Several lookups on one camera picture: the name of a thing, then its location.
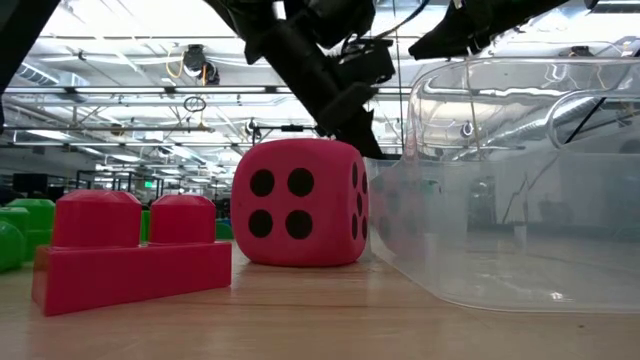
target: transparent plastic container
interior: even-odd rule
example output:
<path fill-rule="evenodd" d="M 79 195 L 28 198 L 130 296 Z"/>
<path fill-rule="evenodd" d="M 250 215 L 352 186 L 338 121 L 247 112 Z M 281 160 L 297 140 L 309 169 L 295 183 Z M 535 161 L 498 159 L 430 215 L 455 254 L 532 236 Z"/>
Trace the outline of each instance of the transparent plastic container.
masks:
<path fill-rule="evenodd" d="M 403 159 L 368 163 L 373 252 L 457 304 L 640 312 L 639 69 L 496 58 L 425 74 Z"/>

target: ceiling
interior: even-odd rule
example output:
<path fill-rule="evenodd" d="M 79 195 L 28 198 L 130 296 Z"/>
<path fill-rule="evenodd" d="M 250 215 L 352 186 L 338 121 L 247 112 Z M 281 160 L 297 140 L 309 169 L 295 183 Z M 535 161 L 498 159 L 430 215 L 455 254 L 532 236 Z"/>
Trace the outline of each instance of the ceiling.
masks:
<path fill-rule="evenodd" d="M 372 33 L 392 27 L 419 2 L 397 0 L 394 9 L 392 2 L 380 1 Z M 407 51 L 442 19 L 446 3 L 434 1 L 403 26 L 397 38 L 393 36 L 397 42 L 391 52 L 397 74 L 366 104 L 375 110 L 373 130 L 385 152 L 401 153 L 410 87 L 426 72 L 446 64 L 441 59 L 417 62 Z M 545 46 L 556 51 L 573 41 L 593 40 L 593 34 L 577 40 L 571 35 L 566 43 L 557 44 L 557 33 L 571 33 L 567 30 L 573 26 L 571 21 L 577 22 L 584 14 L 582 8 L 570 7 L 552 12 L 547 20 L 551 16 L 555 20 L 536 23 L 536 19 L 532 24 L 537 25 L 529 32 L 505 35 L 492 51 L 532 56 L 550 52 Z M 615 37 L 606 31 L 600 34 L 603 39 L 596 39 L 600 44 Z M 179 71 L 181 53 L 190 44 L 204 46 L 220 74 L 220 86 L 202 87 Z M 314 125 L 273 69 L 264 60 L 247 65 L 243 51 L 243 41 L 202 0 L 63 0 L 25 59 L 22 75 L 14 76 L 3 98 L 8 126 L 56 130 L 8 132 L 11 138 L 4 140 L 77 144 L 81 152 L 103 163 L 182 165 L 183 175 L 203 176 L 204 172 L 204 176 L 229 180 L 242 154 L 251 147 L 250 121 L 258 126 Z M 37 87 L 49 77 L 56 81 L 54 85 L 78 87 L 78 94 Z M 174 86 L 176 93 L 164 89 Z M 190 112 L 187 109 L 194 108 L 189 101 L 204 102 L 206 108 Z M 105 131 L 113 126 L 141 130 Z M 262 130 L 261 134 L 258 142 L 315 137 L 312 131 Z M 159 147 L 161 142 L 172 146 Z"/>

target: desk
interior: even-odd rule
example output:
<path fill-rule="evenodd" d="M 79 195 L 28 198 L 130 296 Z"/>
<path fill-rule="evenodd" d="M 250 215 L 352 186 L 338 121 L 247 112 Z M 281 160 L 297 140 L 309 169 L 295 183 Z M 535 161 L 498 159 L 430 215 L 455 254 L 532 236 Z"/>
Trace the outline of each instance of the desk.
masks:
<path fill-rule="evenodd" d="M 443 302 L 378 259 L 333 269 L 250 264 L 229 289 L 44 318 L 30 268 L 0 275 L 2 360 L 616 360 L 640 316 L 510 314 Z"/>

